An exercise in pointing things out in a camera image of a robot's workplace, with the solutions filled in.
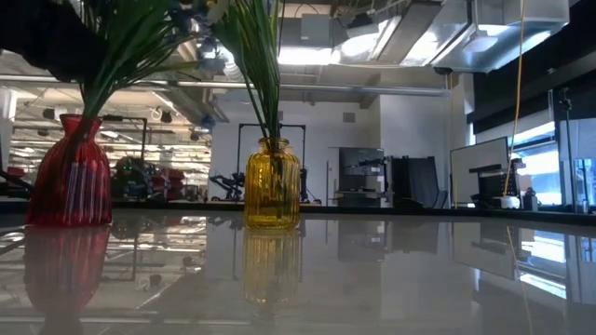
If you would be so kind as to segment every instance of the yellow cable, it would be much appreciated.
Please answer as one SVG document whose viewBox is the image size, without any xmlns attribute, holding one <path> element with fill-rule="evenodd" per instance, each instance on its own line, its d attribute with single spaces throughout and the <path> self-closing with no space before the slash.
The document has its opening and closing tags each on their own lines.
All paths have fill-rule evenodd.
<svg viewBox="0 0 596 335">
<path fill-rule="evenodd" d="M 520 104 L 522 99 L 522 66 L 523 66 L 523 29 L 525 27 L 525 9 L 527 8 L 527 0 L 522 0 L 521 7 L 521 26 L 520 26 L 520 58 L 518 62 L 518 85 L 517 95 L 515 99 L 515 119 L 513 120 L 513 135 L 511 136 L 511 150 L 509 152 L 507 176 L 505 177 L 505 190 L 503 196 L 507 196 L 507 189 L 509 187 L 509 175 L 511 174 L 511 157 L 513 156 L 513 149 L 515 147 L 515 133 L 518 132 L 518 119 L 520 118 Z"/>
<path fill-rule="evenodd" d="M 513 238 L 511 238 L 511 231 L 509 230 L 510 227 L 507 226 L 507 235 L 509 237 L 509 245 L 511 246 L 511 252 L 513 257 L 513 262 L 515 263 L 515 269 L 517 270 L 518 275 L 520 272 L 520 265 L 518 264 L 518 258 L 515 256 L 515 248 L 513 247 Z M 521 285 L 521 294 L 523 296 L 523 305 L 525 307 L 526 317 L 528 318 L 528 329 L 530 330 L 530 335 L 534 335 L 534 326 L 532 324 L 532 315 L 530 314 L 530 305 L 528 304 L 528 298 L 525 294 L 525 286 L 520 278 L 520 285 Z"/>
<path fill-rule="evenodd" d="M 451 102 L 451 111 L 450 111 L 450 115 L 449 118 L 451 120 L 451 125 L 454 123 L 454 73 L 450 73 L 449 74 L 449 92 L 450 92 L 450 102 Z M 451 175 L 452 175 L 452 188 L 454 189 L 454 204 L 455 204 L 455 209 L 457 209 L 457 178 L 454 174 L 454 169 L 451 171 Z"/>
<path fill-rule="evenodd" d="M 515 148 L 515 134 L 518 131 L 518 119 L 520 118 L 520 104 L 522 100 L 522 66 L 523 66 L 523 29 L 525 27 L 525 10 L 527 8 L 527 0 L 522 0 L 523 6 L 521 7 L 521 25 L 520 25 L 520 58 L 518 62 L 518 81 L 517 81 L 517 92 L 515 99 L 515 118 L 513 120 L 513 135 L 511 136 L 511 150 L 509 152 L 508 170 L 505 178 L 505 190 L 503 190 L 503 196 L 507 196 L 507 189 L 509 187 L 509 177 L 511 174 L 511 157 L 513 156 L 513 149 Z M 513 253 L 513 259 L 515 261 L 515 268 L 518 275 L 520 274 L 520 265 L 518 264 L 517 257 L 515 256 L 515 248 L 513 247 L 513 238 L 511 238 L 510 227 L 507 227 L 507 235 L 509 238 L 509 245 L 511 246 L 511 252 Z M 525 293 L 525 286 L 520 280 L 521 294 L 523 295 L 523 305 L 525 307 L 526 316 L 528 318 L 528 327 L 530 335 L 534 335 L 534 327 L 532 325 L 532 315 L 530 314 L 530 305 Z"/>
</svg>

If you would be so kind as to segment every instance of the yellow vase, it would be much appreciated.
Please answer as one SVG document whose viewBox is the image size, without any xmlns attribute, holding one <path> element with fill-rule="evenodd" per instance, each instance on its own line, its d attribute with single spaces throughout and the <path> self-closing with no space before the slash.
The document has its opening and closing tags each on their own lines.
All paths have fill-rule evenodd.
<svg viewBox="0 0 596 335">
<path fill-rule="evenodd" d="M 290 302 L 299 280 L 300 236 L 289 231 L 244 233 L 244 299 L 258 305 Z"/>
<path fill-rule="evenodd" d="M 244 217 L 249 228 L 291 229 L 300 217 L 300 161 L 288 140 L 260 139 L 246 167 Z"/>
</svg>

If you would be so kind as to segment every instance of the glass vase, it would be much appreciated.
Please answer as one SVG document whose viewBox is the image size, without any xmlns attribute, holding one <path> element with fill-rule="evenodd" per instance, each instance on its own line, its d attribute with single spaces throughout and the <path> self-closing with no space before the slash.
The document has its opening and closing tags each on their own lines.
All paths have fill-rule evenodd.
<svg viewBox="0 0 596 335">
<path fill-rule="evenodd" d="M 300 235 L 289 231 L 244 233 L 244 299 L 256 305 L 291 302 L 298 289 Z"/>
<path fill-rule="evenodd" d="M 300 217 L 300 161 L 284 139 L 260 139 L 246 167 L 244 217 L 249 228 L 291 229 Z"/>
<path fill-rule="evenodd" d="M 82 334 L 79 315 L 102 280 L 109 225 L 25 228 L 23 282 L 45 316 L 41 334 Z"/>
<path fill-rule="evenodd" d="M 64 138 L 41 162 L 26 223 L 68 227 L 110 223 L 110 166 L 95 142 L 102 121 L 63 114 L 61 122 Z"/>
</svg>

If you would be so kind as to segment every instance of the ceiling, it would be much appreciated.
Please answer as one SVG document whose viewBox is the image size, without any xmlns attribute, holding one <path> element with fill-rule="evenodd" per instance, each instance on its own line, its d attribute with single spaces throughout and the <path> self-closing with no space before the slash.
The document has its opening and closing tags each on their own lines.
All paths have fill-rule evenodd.
<svg viewBox="0 0 596 335">
<path fill-rule="evenodd" d="M 366 7 L 374 1 L 356 3 L 345 0 L 294 0 L 285 8 L 284 20 L 299 20 L 304 14 L 335 15 L 347 12 L 355 6 Z M 377 2 L 376 7 L 386 6 L 388 2 Z M 179 47 L 169 61 L 195 60 L 196 44 L 186 43 Z M 369 65 L 281 65 L 281 81 L 287 84 L 312 85 L 356 85 L 356 86 L 402 86 L 443 88 L 443 78 L 431 68 L 374 68 Z M 30 66 L 21 56 L 10 52 L 0 55 L 0 74 L 50 76 L 42 69 Z M 228 80 L 222 74 L 194 70 L 190 73 L 196 80 Z M 158 79 L 194 80 L 189 75 L 164 74 Z M 59 140 L 61 132 L 58 115 L 77 113 L 83 109 L 83 101 L 76 86 L 47 87 L 25 83 L 10 83 L 19 93 L 18 111 L 15 117 L 15 144 L 11 151 L 11 160 L 24 167 L 36 166 L 45 150 Z M 368 108 L 375 96 L 367 94 L 282 90 L 282 101 L 303 101 L 309 103 L 354 102 L 361 108 Z M 205 178 L 210 165 L 210 135 L 197 126 L 208 115 L 217 122 L 228 122 L 226 111 L 222 111 L 217 101 L 249 101 L 246 90 L 222 90 L 197 87 L 169 87 L 166 91 L 143 91 L 127 89 L 116 92 L 102 109 L 101 115 L 115 114 L 126 117 L 145 117 L 149 122 L 147 135 L 148 161 L 159 161 L 162 165 L 186 171 L 197 172 Z M 55 109 L 56 117 L 52 120 L 42 115 L 45 109 Z M 163 113 L 170 113 L 172 122 L 160 121 Z M 198 141 L 191 141 L 193 131 L 200 134 Z M 109 148 L 109 157 L 114 163 L 127 155 L 138 155 L 141 149 L 142 126 L 140 123 L 104 123 L 102 131 L 118 133 L 113 139 L 98 135 L 97 141 Z"/>
</svg>

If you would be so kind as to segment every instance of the column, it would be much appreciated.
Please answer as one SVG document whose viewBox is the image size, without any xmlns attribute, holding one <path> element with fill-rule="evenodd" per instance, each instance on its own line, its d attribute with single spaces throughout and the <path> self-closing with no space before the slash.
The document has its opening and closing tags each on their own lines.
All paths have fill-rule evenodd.
<svg viewBox="0 0 596 335">
<path fill-rule="evenodd" d="M 0 149 L 2 150 L 2 169 L 8 169 L 12 125 L 17 111 L 17 92 L 0 88 Z"/>
</svg>

